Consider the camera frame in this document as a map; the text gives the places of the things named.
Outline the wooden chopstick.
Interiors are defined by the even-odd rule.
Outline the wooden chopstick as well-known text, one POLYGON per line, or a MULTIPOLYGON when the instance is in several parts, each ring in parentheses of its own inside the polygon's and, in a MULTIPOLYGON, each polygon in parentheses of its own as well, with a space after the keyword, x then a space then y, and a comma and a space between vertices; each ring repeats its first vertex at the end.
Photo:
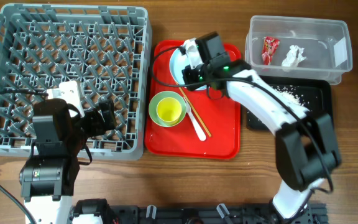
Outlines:
POLYGON ((199 122, 199 125, 201 126, 201 129, 209 136, 211 137, 212 134, 211 132, 209 131, 208 127, 205 125, 205 123, 203 122, 201 116, 198 114, 198 112, 196 111, 195 107, 192 105, 190 99, 188 98, 188 96, 186 95, 186 93, 184 92, 183 88, 182 87, 179 87, 183 97, 185 98, 185 100, 189 103, 189 106, 192 110, 192 112, 194 113, 194 115, 197 117, 197 120, 199 122))

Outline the light blue round plate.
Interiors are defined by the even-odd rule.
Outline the light blue round plate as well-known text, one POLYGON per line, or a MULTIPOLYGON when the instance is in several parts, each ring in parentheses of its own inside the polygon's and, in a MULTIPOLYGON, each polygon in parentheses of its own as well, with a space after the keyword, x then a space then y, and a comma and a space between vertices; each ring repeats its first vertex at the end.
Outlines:
POLYGON ((187 57, 181 53, 180 47, 181 46, 178 46, 178 48, 174 50, 174 52, 172 53, 170 58, 169 68, 170 68, 170 73, 173 79, 175 80, 175 82, 177 83, 177 85, 184 85, 185 82, 183 80, 183 74, 181 71, 187 65, 189 65, 189 62, 187 57))

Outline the yellow plastic cup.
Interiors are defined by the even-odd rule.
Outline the yellow plastic cup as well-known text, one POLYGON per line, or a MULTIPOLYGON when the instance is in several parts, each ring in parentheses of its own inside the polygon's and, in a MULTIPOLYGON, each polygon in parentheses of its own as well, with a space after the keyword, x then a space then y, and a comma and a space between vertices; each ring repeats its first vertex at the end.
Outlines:
POLYGON ((161 99, 157 104, 157 116, 161 122, 167 126, 177 124, 181 116, 181 104, 172 97, 161 99))

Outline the green bowl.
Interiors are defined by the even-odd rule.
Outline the green bowl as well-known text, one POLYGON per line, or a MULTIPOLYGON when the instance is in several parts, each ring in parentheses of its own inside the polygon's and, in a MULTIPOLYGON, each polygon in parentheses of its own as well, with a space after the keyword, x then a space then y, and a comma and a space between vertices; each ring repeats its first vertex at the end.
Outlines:
POLYGON ((149 104, 149 116, 151 117, 152 121, 159 125, 159 126, 162 126, 164 128, 168 128, 168 127, 172 127, 172 126, 167 126, 165 124, 163 124, 161 122, 161 120, 159 120, 158 116, 157 116, 157 104, 158 102, 163 99, 163 98, 166 98, 166 97, 172 97, 172 98, 175 98, 177 99, 180 104, 181 104, 181 107, 182 107, 182 110, 181 110, 181 116, 177 122, 177 124, 179 124, 180 122, 182 122, 183 118, 185 117, 186 115, 186 104, 185 104, 185 101, 184 99, 178 94, 178 93, 175 93, 174 91, 161 91, 160 93, 157 93, 150 101, 150 104, 149 104))

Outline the white plastic fork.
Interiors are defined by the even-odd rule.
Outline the white plastic fork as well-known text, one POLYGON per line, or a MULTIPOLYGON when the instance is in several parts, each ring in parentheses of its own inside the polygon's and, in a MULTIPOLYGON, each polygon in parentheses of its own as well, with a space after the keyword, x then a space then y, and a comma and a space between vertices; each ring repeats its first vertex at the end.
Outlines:
POLYGON ((185 104, 186 104, 186 113, 189 116, 191 123, 194 127, 194 130, 197 134, 197 137, 200 141, 205 141, 206 140, 206 135, 204 133, 204 131, 202 130, 200 124, 197 122, 196 118, 194 117, 192 110, 191 110, 191 106, 189 104, 189 102, 185 99, 185 104))

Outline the red snack wrapper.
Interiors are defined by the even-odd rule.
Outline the red snack wrapper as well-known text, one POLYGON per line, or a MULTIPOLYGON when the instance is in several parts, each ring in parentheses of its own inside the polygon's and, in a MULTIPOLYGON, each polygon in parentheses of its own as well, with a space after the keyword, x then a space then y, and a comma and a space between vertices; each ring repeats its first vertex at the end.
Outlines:
POLYGON ((264 37, 264 43, 262 47, 262 60, 264 65, 270 65, 273 60, 273 55, 280 45, 280 40, 274 37, 264 37))

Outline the rice and nut scraps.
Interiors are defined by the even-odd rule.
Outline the rice and nut scraps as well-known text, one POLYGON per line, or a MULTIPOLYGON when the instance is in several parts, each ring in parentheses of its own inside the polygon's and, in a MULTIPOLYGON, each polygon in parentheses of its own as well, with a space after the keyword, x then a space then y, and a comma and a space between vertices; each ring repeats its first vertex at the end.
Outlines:
POLYGON ((299 106, 304 105, 304 103, 301 99, 302 95, 298 95, 297 93, 295 93, 295 91, 297 90, 297 87, 292 86, 292 85, 290 85, 289 87, 276 85, 276 86, 273 86, 273 89, 275 91, 279 92, 279 94, 284 96, 286 99, 288 99, 292 103, 299 105, 299 106))

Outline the white tissue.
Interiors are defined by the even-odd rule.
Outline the white tissue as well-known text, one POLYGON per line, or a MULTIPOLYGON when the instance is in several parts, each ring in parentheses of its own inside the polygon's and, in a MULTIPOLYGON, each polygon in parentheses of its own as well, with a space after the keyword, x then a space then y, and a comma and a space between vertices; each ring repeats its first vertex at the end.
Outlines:
POLYGON ((298 64, 307 59, 303 56, 304 48, 297 45, 291 45, 287 57, 282 61, 283 67, 295 68, 298 64))

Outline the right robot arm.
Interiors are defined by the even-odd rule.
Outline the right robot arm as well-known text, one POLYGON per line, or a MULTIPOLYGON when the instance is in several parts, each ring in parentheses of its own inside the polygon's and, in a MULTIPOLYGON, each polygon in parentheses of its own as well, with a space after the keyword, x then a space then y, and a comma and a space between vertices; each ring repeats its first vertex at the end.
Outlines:
POLYGON ((333 121, 324 111, 297 105, 266 84, 243 59, 231 60, 217 32, 184 41, 180 53, 184 87, 208 86, 240 103, 275 136, 275 163, 282 178, 272 199, 281 222, 298 218, 324 180, 333 192, 331 173, 342 163, 333 121))

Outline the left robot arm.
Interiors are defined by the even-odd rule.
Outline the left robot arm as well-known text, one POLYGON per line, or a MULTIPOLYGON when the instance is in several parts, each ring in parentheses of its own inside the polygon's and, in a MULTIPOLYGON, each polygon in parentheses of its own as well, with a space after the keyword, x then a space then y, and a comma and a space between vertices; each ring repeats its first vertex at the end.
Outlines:
POLYGON ((81 166, 78 153, 89 153, 87 140, 116 127, 114 103, 106 100, 84 115, 63 99, 45 100, 34 106, 36 140, 19 181, 29 223, 119 223, 105 199, 73 203, 75 180, 81 166))

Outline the grey plastic dishwasher rack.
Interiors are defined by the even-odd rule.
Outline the grey plastic dishwasher rack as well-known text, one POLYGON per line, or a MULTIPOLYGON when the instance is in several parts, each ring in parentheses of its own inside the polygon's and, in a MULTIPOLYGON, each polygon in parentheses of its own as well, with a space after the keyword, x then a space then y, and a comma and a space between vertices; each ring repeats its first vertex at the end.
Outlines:
POLYGON ((0 156, 25 157, 32 107, 61 82, 82 84, 84 109, 113 100, 115 129, 90 138, 95 159, 137 160, 144 151, 152 27, 135 6, 6 4, 0 11, 0 156))

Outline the red plastic tray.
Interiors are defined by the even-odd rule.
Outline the red plastic tray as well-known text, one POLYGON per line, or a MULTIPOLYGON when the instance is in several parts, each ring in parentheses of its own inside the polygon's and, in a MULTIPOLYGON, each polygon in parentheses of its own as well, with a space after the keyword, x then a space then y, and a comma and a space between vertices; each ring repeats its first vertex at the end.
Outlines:
POLYGON ((188 91, 185 88, 163 86, 152 79, 149 98, 162 91, 185 93, 210 134, 205 141, 200 141, 189 116, 185 116, 180 123, 171 128, 154 123, 148 116, 145 125, 145 146, 150 152, 164 156, 208 159, 231 159, 239 152, 241 142, 239 103, 221 96, 220 91, 212 88, 188 91))

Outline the clear plastic bin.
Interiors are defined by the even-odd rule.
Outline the clear plastic bin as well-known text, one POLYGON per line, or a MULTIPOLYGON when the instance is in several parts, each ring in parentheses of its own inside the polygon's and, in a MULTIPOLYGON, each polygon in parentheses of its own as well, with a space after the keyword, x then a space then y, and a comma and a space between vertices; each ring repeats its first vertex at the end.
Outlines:
POLYGON ((349 29, 344 21, 284 16, 253 16, 246 37, 245 60, 262 76, 325 80, 337 85, 353 68, 349 29), (280 41, 270 65, 264 65, 264 39, 280 41), (306 59, 284 67, 292 45, 304 49, 306 59))

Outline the black plastic tray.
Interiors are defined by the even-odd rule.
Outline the black plastic tray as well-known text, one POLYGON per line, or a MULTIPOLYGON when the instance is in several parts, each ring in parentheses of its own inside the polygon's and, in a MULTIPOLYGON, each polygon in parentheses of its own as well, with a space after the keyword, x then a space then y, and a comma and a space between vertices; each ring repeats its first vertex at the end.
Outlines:
POLYGON ((297 87, 295 93, 302 95, 303 107, 310 111, 325 111, 334 120, 331 85, 327 81, 268 76, 261 76, 261 79, 272 88, 276 85, 297 87))

